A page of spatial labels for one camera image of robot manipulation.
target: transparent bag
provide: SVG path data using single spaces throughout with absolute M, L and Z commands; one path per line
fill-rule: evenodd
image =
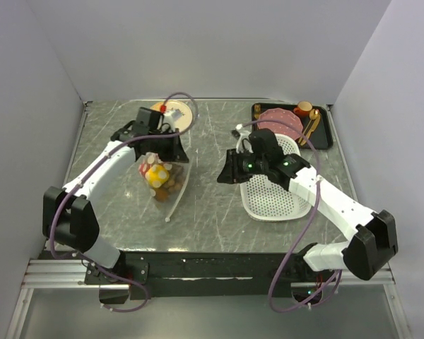
M 189 163 L 163 162 L 156 153 L 146 153 L 142 160 L 139 172 L 156 207 L 169 222 L 187 187 L 192 159 Z

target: yellow ball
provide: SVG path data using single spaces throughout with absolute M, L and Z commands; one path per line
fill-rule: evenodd
M 160 188 L 170 178 L 170 173 L 162 165 L 153 165 L 144 175 L 149 186 Z

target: perforated basket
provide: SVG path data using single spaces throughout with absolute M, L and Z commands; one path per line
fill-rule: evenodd
M 242 150 L 242 135 L 237 149 Z M 284 154 L 300 154 L 297 143 L 282 134 L 276 134 L 278 144 Z M 265 175 L 254 175 L 249 182 L 240 185 L 243 207 L 249 216 L 260 221 L 283 221 L 305 216 L 311 206 L 299 196 L 287 192 L 279 185 L 272 184 Z

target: gray floor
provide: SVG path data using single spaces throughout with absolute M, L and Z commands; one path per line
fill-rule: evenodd
M 265 296 L 162 298 L 111 314 L 97 291 L 37 290 L 21 338 L 394 339 L 395 332 L 383 286 L 341 287 L 326 304 L 289 314 L 272 312 Z
M 230 130 L 250 120 L 255 101 L 200 101 L 200 118 L 182 137 L 189 156 L 198 157 L 182 200 L 166 223 L 149 199 L 137 166 L 110 184 L 96 214 L 105 239 L 120 249 L 179 251 L 287 251 L 307 217 L 290 222 L 266 223 L 245 212 L 238 185 L 217 184 L 227 148 L 235 147 Z M 135 119 L 140 106 L 154 102 L 92 102 L 76 149 L 69 180 L 79 175 L 103 150 L 110 136 Z M 307 160 L 309 150 L 302 151 Z M 349 178 L 338 146 L 320 152 L 322 175 L 351 195 Z M 318 215 L 299 245 L 343 241 L 336 227 Z

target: marble tabletop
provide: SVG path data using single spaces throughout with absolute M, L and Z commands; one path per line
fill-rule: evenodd
M 195 161 L 187 189 L 171 221 L 165 222 L 149 198 L 136 163 L 110 184 L 95 207 L 101 235 L 126 251 L 287 251 L 305 226 L 307 216 L 288 222 L 253 220 L 242 206 L 239 186 L 216 182 L 226 150 L 235 147 L 230 130 L 250 120 L 255 102 L 199 100 L 199 120 L 182 136 L 186 153 L 193 155 Z M 113 132 L 135 119 L 139 107 L 150 107 L 154 103 L 89 102 L 68 181 L 103 151 Z M 322 176 L 351 195 L 350 178 L 332 130 L 334 146 L 319 152 Z M 301 150 L 301 155 L 314 164 L 310 150 Z M 338 229 L 318 214 L 298 250 L 312 242 L 328 244 L 344 240 Z

